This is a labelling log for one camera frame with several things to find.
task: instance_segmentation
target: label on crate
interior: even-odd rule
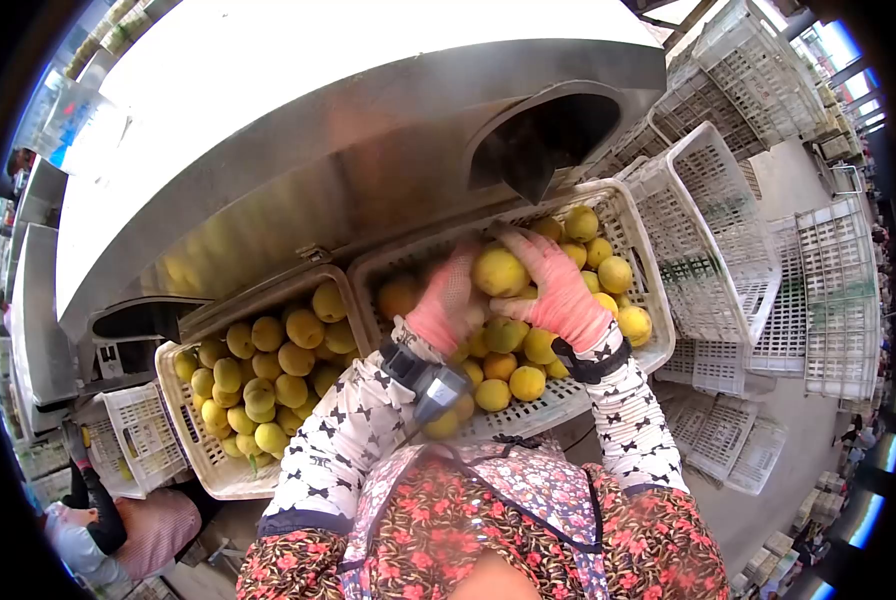
[[[137,440],[136,452],[142,456],[148,456],[162,448],[161,437],[151,423],[132,425],[131,438]]]
[[[94,352],[97,354],[97,368],[101,371],[102,379],[114,379],[125,376],[125,369],[122,367],[122,356],[118,354],[118,344],[97,343],[94,346]]]
[[[772,92],[772,87],[760,73],[752,72],[751,77],[744,79],[744,86],[761,103],[762,107],[767,109],[778,103],[778,96]]]

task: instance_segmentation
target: hand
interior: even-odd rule
[[[467,318],[471,297],[471,265],[481,251],[473,239],[458,242],[445,264],[431,277],[428,289],[405,321],[414,333],[448,356],[477,323]]]
[[[588,290],[575,261],[558,244],[534,231],[493,222],[488,233],[525,265],[538,286],[536,299],[492,298],[492,312],[549,330],[571,344],[576,353],[591,350],[609,330],[612,316]]]
[[[68,455],[77,467],[82,471],[91,467],[88,450],[82,441],[82,429],[70,420],[64,420],[61,422],[61,436]]]

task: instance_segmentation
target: stainless steel machine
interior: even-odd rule
[[[300,8],[265,3],[267,12],[252,18],[253,4],[215,14],[181,3],[102,84],[116,103],[131,102],[132,53],[161,52],[145,77],[165,86],[163,70],[204,66],[156,50],[170,37],[180,47],[199,44],[192,52],[223,44],[243,53],[235,62],[250,62],[253,73],[296,77],[304,89],[270,99],[274,109],[234,132],[219,128],[217,143],[194,149],[197,159],[159,174],[163,184],[140,181],[150,155],[147,164],[118,159],[120,172],[134,176],[118,181],[117,195],[114,182],[73,185],[70,177],[56,283],[57,317],[70,339],[182,339],[210,303],[269,278],[324,261],[344,267],[421,228],[544,202],[578,182],[666,86],[663,51],[618,0],[326,2],[303,15],[272,14]],[[281,55],[267,54],[266,36],[277,28],[266,19],[297,24],[288,32],[278,24],[282,37],[270,47]],[[214,56],[228,54],[204,60]],[[213,85],[230,73],[219,71]],[[319,77],[329,82],[310,83]],[[252,85],[265,93],[267,82]],[[236,109],[214,105],[212,94],[199,98],[204,104],[173,106],[177,118]],[[144,135],[149,148],[173,143],[151,128]],[[209,305],[191,312],[192,302]]]

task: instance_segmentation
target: metal latch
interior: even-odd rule
[[[299,257],[308,262],[327,262],[331,258],[331,252],[315,244],[299,247],[297,252]]]

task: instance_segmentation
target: pink fabric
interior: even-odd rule
[[[202,528],[195,504],[174,489],[155,489],[143,500],[116,498],[115,507],[128,539],[112,557],[131,579],[165,567]]]
[[[590,351],[609,330],[613,317],[588,290],[575,261],[534,231],[495,222],[488,232],[525,265],[538,286],[538,298],[495,297],[491,310],[554,333],[576,353]]]
[[[405,321],[412,331],[445,356],[454,353],[473,325],[466,320],[471,297],[471,266],[479,245],[462,240],[431,277],[428,289]]]

